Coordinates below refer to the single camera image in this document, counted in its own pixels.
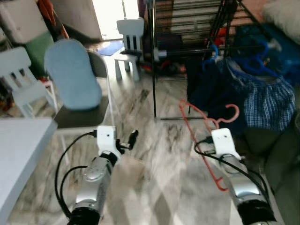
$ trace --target blue hanger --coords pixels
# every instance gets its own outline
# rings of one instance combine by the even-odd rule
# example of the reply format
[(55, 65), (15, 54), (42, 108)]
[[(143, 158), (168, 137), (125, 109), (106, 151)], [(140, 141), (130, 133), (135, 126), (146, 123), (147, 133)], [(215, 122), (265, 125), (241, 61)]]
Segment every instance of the blue hanger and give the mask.
[[(276, 74), (274, 71), (270, 70), (269, 68), (266, 68), (264, 66), (264, 62), (261, 58), (265, 57), (269, 51), (268, 44), (266, 42), (260, 42), (265, 48), (264, 51), (260, 54), (257, 54), (256, 56), (248, 57), (247, 59), (242, 58), (234, 58), (234, 60), (246, 71), (249, 73), (252, 73), (253, 75), (259, 75), (261, 73), (268, 73), (271, 76), (279, 77), (278, 74)], [(258, 68), (254, 68), (249, 65), (249, 63), (252, 62), (258, 65)]]
[(207, 64), (210, 64), (211, 62), (214, 62), (214, 61), (216, 60), (216, 58), (218, 57), (218, 55), (219, 55), (219, 50), (218, 50), (218, 48), (217, 48), (216, 45), (211, 45), (210, 47), (211, 47), (213, 50), (215, 50), (216, 55), (215, 55), (213, 58), (211, 58), (211, 59), (209, 59), (209, 60), (205, 60), (205, 61), (202, 62), (202, 71), (203, 71), (203, 72), (205, 71), (205, 66), (206, 66)]

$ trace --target plaid shirt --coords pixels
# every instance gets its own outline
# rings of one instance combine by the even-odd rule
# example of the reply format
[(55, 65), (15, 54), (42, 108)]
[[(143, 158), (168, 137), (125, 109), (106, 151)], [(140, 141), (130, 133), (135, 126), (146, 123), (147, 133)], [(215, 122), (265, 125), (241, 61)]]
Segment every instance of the plaid shirt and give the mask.
[(293, 87), (284, 78), (265, 77), (264, 81), (243, 72), (237, 63), (227, 59), (226, 67), (234, 78), (238, 92), (246, 91), (244, 112), (250, 128), (283, 131), (290, 123), (295, 110)]

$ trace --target doorway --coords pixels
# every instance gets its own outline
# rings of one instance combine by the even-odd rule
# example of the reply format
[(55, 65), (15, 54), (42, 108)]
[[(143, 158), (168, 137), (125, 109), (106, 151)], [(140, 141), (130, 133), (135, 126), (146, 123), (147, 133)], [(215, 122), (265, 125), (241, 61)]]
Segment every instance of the doorway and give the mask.
[(117, 21), (138, 18), (137, 0), (93, 0), (102, 40), (122, 39)]

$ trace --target wall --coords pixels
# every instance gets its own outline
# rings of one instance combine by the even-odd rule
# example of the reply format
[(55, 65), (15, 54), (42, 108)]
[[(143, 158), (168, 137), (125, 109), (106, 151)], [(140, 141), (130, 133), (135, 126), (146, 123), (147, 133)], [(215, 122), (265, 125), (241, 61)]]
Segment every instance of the wall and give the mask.
[(88, 38), (101, 38), (92, 0), (51, 0), (51, 2), (62, 23)]

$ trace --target blue mat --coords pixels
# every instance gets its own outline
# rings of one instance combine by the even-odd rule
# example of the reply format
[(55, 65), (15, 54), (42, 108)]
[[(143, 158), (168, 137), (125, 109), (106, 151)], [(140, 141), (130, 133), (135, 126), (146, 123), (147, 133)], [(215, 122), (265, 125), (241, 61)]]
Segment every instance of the blue mat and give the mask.
[(124, 47), (122, 41), (112, 41), (107, 47), (99, 49), (97, 52), (100, 55), (111, 56), (115, 54), (118, 50)]

